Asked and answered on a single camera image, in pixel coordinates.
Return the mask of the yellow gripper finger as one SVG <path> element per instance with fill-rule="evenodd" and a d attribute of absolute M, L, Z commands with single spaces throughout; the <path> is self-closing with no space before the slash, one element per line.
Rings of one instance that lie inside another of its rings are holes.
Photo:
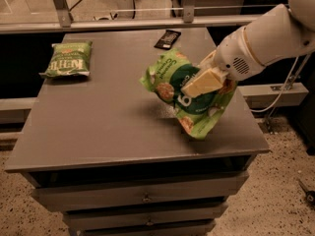
<path fill-rule="evenodd" d="M 221 89 L 226 79 L 227 72 L 218 67 L 201 69 L 190 79 L 181 91 L 192 98 Z"/>
<path fill-rule="evenodd" d="M 212 51 L 209 55 L 207 55 L 199 64 L 201 69 L 209 69 L 216 66 L 214 61 L 216 51 Z"/>

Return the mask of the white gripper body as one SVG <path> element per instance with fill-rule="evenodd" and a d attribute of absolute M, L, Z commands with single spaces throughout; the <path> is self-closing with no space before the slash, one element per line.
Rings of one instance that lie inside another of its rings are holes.
<path fill-rule="evenodd" d="M 246 27 L 241 27 L 225 37 L 214 57 L 215 64 L 235 81 L 246 80 L 265 69 L 250 50 L 245 30 Z"/>

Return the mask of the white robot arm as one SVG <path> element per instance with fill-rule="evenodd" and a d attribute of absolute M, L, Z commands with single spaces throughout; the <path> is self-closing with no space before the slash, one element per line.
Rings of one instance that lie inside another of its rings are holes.
<path fill-rule="evenodd" d="M 288 0 L 234 31 L 199 64 L 181 91 L 192 98 L 243 81 L 285 58 L 315 50 L 315 0 Z"/>

